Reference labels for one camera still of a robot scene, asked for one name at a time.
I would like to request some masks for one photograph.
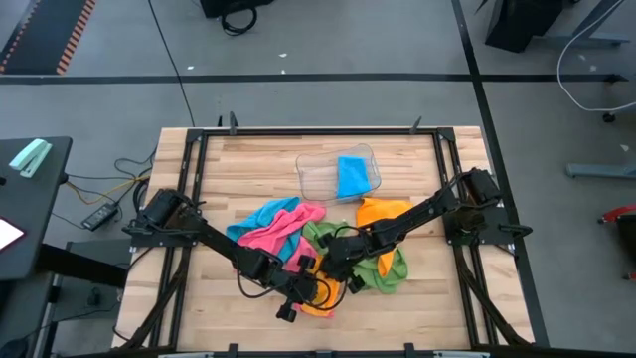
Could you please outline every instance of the concrete floor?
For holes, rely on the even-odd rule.
[[[483,44],[491,4],[461,0],[481,74],[554,74],[560,49],[531,44],[511,54]],[[567,9],[551,33],[571,31],[597,1]],[[159,23],[183,75],[428,73],[468,74],[450,1],[277,0],[259,10],[254,31],[227,37],[203,17],[197,1],[153,0]],[[13,30],[26,0],[0,2],[0,41]],[[627,1],[601,30],[636,40],[630,25],[636,2]],[[636,73],[636,44],[613,50],[572,50],[567,74]],[[286,58],[278,55],[286,53]],[[172,76],[146,0],[97,3],[67,73],[70,77]],[[636,85],[566,84],[588,105],[636,99]],[[631,304],[636,284],[621,275],[634,265],[611,227],[596,219],[633,203],[629,181],[576,179],[567,162],[620,163],[620,144],[636,148],[636,115],[605,124],[579,110],[556,83],[484,85],[506,170],[527,237],[546,329],[554,347],[636,352]],[[216,125],[233,110],[249,125],[482,125],[472,84],[448,82],[321,82],[186,84],[197,125]],[[0,137],[70,135],[68,172],[115,174],[114,159],[147,157],[161,127],[189,126],[179,86],[0,86]],[[137,133],[143,131],[145,136]],[[92,190],[112,183],[76,180]],[[125,201],[124,218],[132,217]],[[63,188],[55,212],[78,222],[89,209]],[[92,234],[51,219],[46,242],[120,238],[119,224]],[[105,350],[112,321],[68,322],[55,349],[63,355]],[[81,337],[75,332],[82,331]]]

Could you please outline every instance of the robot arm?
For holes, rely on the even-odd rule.
[[[470,201],[461,201],[453,193],[455,185],[464,185]],[[358,228],[355,236],[335,237],[328,234],[319,244],[329,251],[320,270],[338,281],[348,281],[356,293],[364,283],[353,274],[353,266],[363,259],[374,258],[393,250],[412,230],[442,216],[454,215],[467,235],[486,227],[480,210],[497,205],[501,194],[486,170],[472,169],[461,173],[427,200],[394,219],[382,219]]]
[[[302,304],[316,296],[318,282],[307,272],[314,266],[313,259],[301,257],[299,272],[283,269],[284,263],[278,257],[264,250],[243,247],[210,226],[197,205],[176,190],[159,190],[124,232],[133,236],[169,235],[204,244],[228,259],[239,275],[287,298],[277,318],[293,322],[296,312],[292,304]]]

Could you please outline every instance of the towel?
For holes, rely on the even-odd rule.
[[[324,216],[325,208],[305,203],[299,204],[291,212],[282,209],[276,213],[269,226],[242,235],[238,244],[276,254],[286,263],[296,252],[302,227],[307,222],[321,220]]]
[[[321,262],[322,262],[322,256],[319,255],[318,257],[316,257],[316,265],[309,272],[316,273],[316,278],[321,279],[325,283],[327,283],[327,285],[329,285],[329,289],[327,289],[324,283],[319,282],[316,298],[314,298],[312,303],[314,305],[318,305],[322,302],[325,302],[325,299],[326,299],[327,301],[323,303],[322,305],[320,305],[319,307],[331,307],[336,303],[336,301],[340,297],[340,294],[342,294],[340,293],[341,284],[333,278],[327,278],[327,275],[324,272],[321,272],[321,271],[316,272],[316,270],[318,270],[318,268],[320,267]],[[316,317],[332,318],[334,316],[333,309],[324,311],[324,310],[316,309],[314,307],[310,307],[307,304],[301,305],[300,310]]]
[[[338,198],[362,195],[371,191],[365,158],[338,157]]]
[[[339,224],[309,222],[302,229],[302,236],[316,249],[319,255],[325,255],[328,250],[326,248],[320,248],[318,238],[327,233],[335,233],[338,228],[344,226],[348,226],[348,224],[346,222]],[[338,232],[339,237],[345,235],[348,235],[347,230]],[[384,276],[378,272],[378,260],[378,258],[373,258],[360,261],[354,266],[354,274],[358,275],[365,282],[365,288],[376,288],[382,293],[396,293],[398,285],[404,282],[408,276],[408,265],[406,264],[406,259],[401,248],[397,248],[396,254],[393,255],[390,270]]]
[[[364,203],[356,214],[357,225],[362,227],[379,219],[394,219],[412,207],[413,205],[410,202],[402,200],[365,198]],[[389,274],[391,265],[394,262],[394,253],[395,250],[382,254],[378,259],[378,273],[380,276],[385,277]]]
[[[401,248],[395,249],[391,269],[385,275],[378,272],[379,258],[362,260],[354,266],[354,274],[364,282],[365,288],[373,287],[382,293],[396,293],[398,285],[408,277],[408,265]]]
[[[243,222],[228,226],[226,235],[233,241],[237,241],[252,230],[269,226],[279,211],[293,211],[298,204],[300,204],[298,197],[268,201],[262,208],[251,213]]]
[[[283,268],[288,271],[299,272],[300,265],[298,264],[298,260],[300,260],[300,257],[303,255],[310,258],[316,258],[318,256],[318,253],[316,253],[314,247],[312,247],[311,244],[307,242],[307,239],[300,237],[300,239],[298,240],[298,247],[296,248],[296,251],[291,256],[291,258],[289,258],[289,261],[287,261],[287,264],[285,264]]]

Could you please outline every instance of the pink towel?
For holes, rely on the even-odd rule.
[[[303,238],[302,236],[298,241],[298,248],[296,249],[296,252],[294,253],[294,255],[291,256],[291,258],[289,258],[289,261],[283,268],[288,271],[299,272],[300,266],[298,265],[298,260],[300,260],[301,255],[308,256],[310,258],[316,258],[316,256],[318,256],[318,253],[316,253],[316,249],[314,249],[314,247],[309,244],[307,239]]]
[[[320,221],[325,216],[325,208],[310,205],[299,204],[292,212],[281,210],[274,216],[274,220],[268,227],[256,229],[248,232],[238,239],[238,244],[253,248],[263,249],[269,253],[277,255],[282,246],[285,244],[287,237],[294,232],[302,229],[302,227],[310,221]],[[299,252],[301,247],[309,245],[304,238],[298,241],[298,250],[288,261],[290,265],[297,267]]]

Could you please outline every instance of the blue cloth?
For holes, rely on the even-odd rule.
[[[338,157],[338,198],[362,195],[371,191],[365,158]]]
[[[278,254],[276,254],[284,263],[287,263],[289,259],[294,256],[294,253],[296,253],[298,243],[300,242],[300,232],[301,229],[291,233],[291,235],[287,237],[287,240],[285,240],[285,245],[283,245]]]
[[[300,198],[298,197],[268,201],[262,208],[251,213],[243,222],[228,226],[226,235],[236,242],[241,236],[252,230],[269,226],[279,211],[284,209],[288,212],[292,212],[296,209],[298,204],[300,204]]]

